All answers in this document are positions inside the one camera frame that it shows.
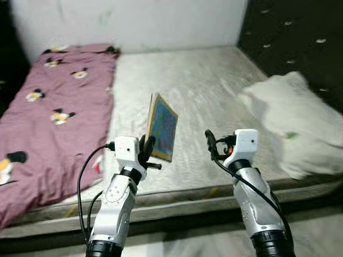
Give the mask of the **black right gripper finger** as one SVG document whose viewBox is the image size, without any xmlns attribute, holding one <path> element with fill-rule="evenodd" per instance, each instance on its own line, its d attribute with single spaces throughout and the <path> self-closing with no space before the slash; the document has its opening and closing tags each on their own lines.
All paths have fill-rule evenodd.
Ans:
<svg viewBox="0 0 343 257">
<path fill-rule="evenodd" d="M 220 154 L 218 154 L 218 152 L 217 152 L 216 138 L 215 138 L 213 132 L 211 132 L 211 130 L 206 130 L 204 132 L 204 135 L 207 139 L 207 147 L 208 147 L 208 151 L 211 154 L 211 159 L 213 161 L 216 161 L 218 159 L 218 157 L 220 156 Z"/>
</svg>

